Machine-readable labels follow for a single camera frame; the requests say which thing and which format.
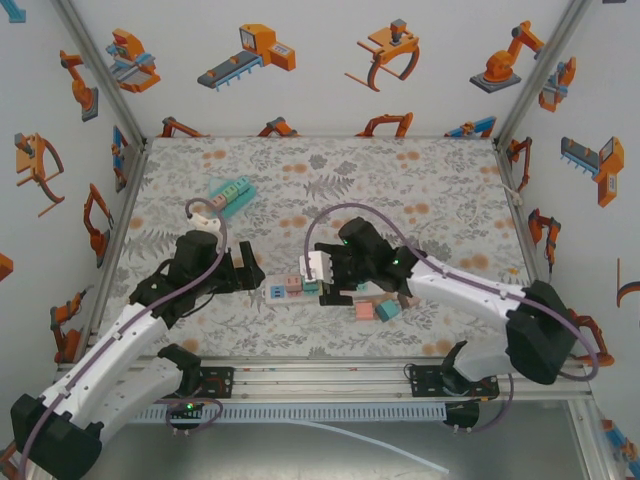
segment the metal frame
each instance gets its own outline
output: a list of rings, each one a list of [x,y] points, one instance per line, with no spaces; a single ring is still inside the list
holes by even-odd
[[[536,97],[544,87],[550,72],[555,71],[560,54],[569,42],[569,39],[578,28],[582,17],[589,9],[593,0],[571,0],[566,10],[560,17],[549,41],[545,44],[536,62],[536,66],[529,75],[527,83],[522,89],[522,93],[516,100],[515,105],[509,112],[507,119],[498,135],[498,150],[505,152],[509,147],[511,139],[516,133],[518,126],[524,119],[527,111],[536,103]]]
[[[78,15],[72,0],[51,0],[65,29],[69,32],[75,42],[80,56],[85,65],[91,70],[100,90],[105,95],[111,107],[114,109],[119,120],[125,126],[128,133],[129,143],[142,149],[145,143],[142,130],[138,125],[133,113],[120,94],[120,88],[109,73],[109,68],[104,63],[100,50],[96,47],[89,35],[89,31]]]

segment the floral tablecloth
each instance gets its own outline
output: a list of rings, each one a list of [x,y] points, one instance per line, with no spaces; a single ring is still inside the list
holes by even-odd
[[[242,175],[258,194],[230,219],[229,245],[238,261],[238,241],[250,240],[267,275],[296,272],[312,219],[349,201],[379,209],[414,244],[452,266],[528,282],[489,141],[161,138],[147,161],[100,332],[190,229],[185,201],[206,196],[211,177]],[[399,245],[381,222],[356,210],[333,213],[312,242],[336,242],[340,226],[358,215]],[[460,339],[494,333],[480,320],[428,300],[382,323],[356,321],[353,307],[269,306],[261,288],[214,297],[148,353],[175,342],[202,356],[433,356]]]

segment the white wall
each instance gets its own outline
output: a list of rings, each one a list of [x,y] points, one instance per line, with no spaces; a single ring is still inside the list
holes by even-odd
[[[158,135],[167,116],[214,135],[256,135],[277,116],[303,135],[354,135],[372,117],[408,111],[415,114],[409,135],[443,135],[490,115],[500,122],[524,82],[487,94],[469,77],[509,46],[511,29],[522,21],[530,20],[532,31],[546,41],[567,5],[564,0],[75,3],[100,48],[112,42],[115,28],[122,28],[156,57],[162,80],[142,93],[123,91],[147,136]],[[344,72],[366,78],[371,54],[356,41],[397,18],[420,37],[421,57],[404,82],[380,71],[381,92],[375,93]],[[244,23],[274,29],[279,41],[296,50],[297,68],[256,69],[219,92],[199,85],[200,75],[241,50],[238,28]],[[106,52],[104,59],[112,63]],[[534,63],[525,47],[515,72],[526,79]],[[394,131],[395,125],[380,128]]]
[[[88,284],[99,284],[102,270],[96,269],[82,223],[89,182],[98,187],[116,221],[125,196],[125,191],[116,195],[114,188],[111,137],[118,122],[106,97],[100,97],[98,117],[83,123],[71,76],[59,57],[59,50],[76,54],[77,48],[50,2],[18,3],[27,11],[26,23],[9,24],[5,12],[0,15],[0,253],[14,262],[14,272],[0,282],[0,447],[12,437],[13,402],[22,393],[38,396],[53,379],[56,347],[49,309]],[[88,86],[96,86],[85,67],[78,70]],[[65,200],[41,218],[38,213],[49,204],[44,193],[34,182],[16,186],[27,176],[15,170],[18,132],[45,137],[64,165],[50,187]],[[44,163],[48,174],[55,171],[51,157],[45,155]],[[98,208],[92,219],[101,230],[107,227]],[[78,329],[88,319],[96,290],[85,297],[68,327]]]
[[[539,207],[543,215],[562,224],[553,285],[568,306],[596,319],[616,359],[593,382],[596,400],[636,444],[640,443],[640,294],[630,293],[621,308],[616,307],[616,258],[622,260],[622,284],[640,280],[638,18],[638,2],[594,1],[561,58],[577,58],[569,96],[556,113],[532,107],[516,136],[533,139],[531,180],[523,192],[525,212]],[[617,198],[601,208],[597,184],[560,160],[560,140],[573,138],[597,152],[614,135],[625,149],[625,166],[618,174]],[[517,181],[521,175],[517,165]],[[541,243],[538,258],[541,271],[546,271],[543,248]]]

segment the orange robot illustration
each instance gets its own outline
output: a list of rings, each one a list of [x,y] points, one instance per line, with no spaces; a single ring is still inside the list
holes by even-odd
[[[155,57],[144,51],[135,35],[116,28],[113,43],[106,50],[114,60],[109,72],[123,90],[140,93],[160,81]]]
[[[398,19],[391,22],[391,25],[372,33],[367,38],[378,45],[377,48],[374,48],[358,41],[358,45],[370,52],[373,56],[371,67],[367,74],[367,81],[365,82],[351,73],[345,73],[347,77],[361,83],[365,87],[369,87],[374,92],[380,91],[380,89],[376,87],[376,75],[381,69],[399,80],[409,78],[409,75],[411,75],[411,72],[416,68],[418,59],[420,58],[420,46],[418,45],[420,38],[407,30],[407,23],[404,20]],[[390,68],[385,67],[391,60],[405,53],[410,54],[411,58],[402,72],[396,73]]]
[[[44,192],[51,202],[47,208],[38,214],[41,217],[56,205],[59,205],[64,201],[64,197],[59,197],[51,191],[48,182],[64,172],[64,166],[62,160],[53,145],[46,139],[42,138],[37,133],[25,137],[22,133],[15,135],[14,143],[16,148],[16,173],[22,173],[29,170],[29,176],[20,180],[16,185],[18,187],[33,180]],[[47,176],[44,168],[44,154],[48,151],[53,157],[53,161],[58,168],[58,171],[53,175]]]

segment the blue block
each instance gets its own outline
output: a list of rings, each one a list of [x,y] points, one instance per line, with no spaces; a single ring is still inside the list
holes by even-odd
[[[380,320],[388,322],[400,313],[400,309],[393,300],[387,300],[376,307],[376,313],[378,317],[380,317]]]
[[[233,186],[238,189],[238,196],[240,196],[247,190],[249,190],[251,184],[249,183],[249,179],[247,177],[240,177],[238,180],[236,180]]]
[[[271,287],[271,298],[284,298],[284,297],[285,297],[284,285]]]
[[[235,184],[236,184],[236,181],[231,181],[231,180],[223,181],[217,177],[211,177],[211,180],[209,181],[209,198],[217,197],[218,195],[223,193],[227,188],[231,186],[237,189]],[[251,185],[251,183],[249,183],[249,187],[245,190],[244,193],[238,194],[238,196],[233,202],[229,203],[226,207],[224,207],[224,209],[222,210],[222,216],[225,219],[230,218],[238,210],[240,210],[242,207],[247,205],[251,200],[253,200],[253,197],[256,196],[256,193],[257,193],[256,187],[254,187],[253,185]]]

